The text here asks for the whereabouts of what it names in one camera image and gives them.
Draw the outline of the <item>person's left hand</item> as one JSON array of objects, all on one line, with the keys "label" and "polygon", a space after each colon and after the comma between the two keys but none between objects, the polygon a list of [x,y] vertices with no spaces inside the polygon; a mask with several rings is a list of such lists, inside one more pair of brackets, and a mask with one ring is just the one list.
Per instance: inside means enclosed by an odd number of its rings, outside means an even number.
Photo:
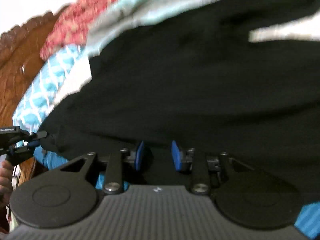
[{"label": "person's left hand", "polygon": [[7,160],[1,162],[1,208],[9,204],[10,196],[12,194],[12,174],[14,167]]}]

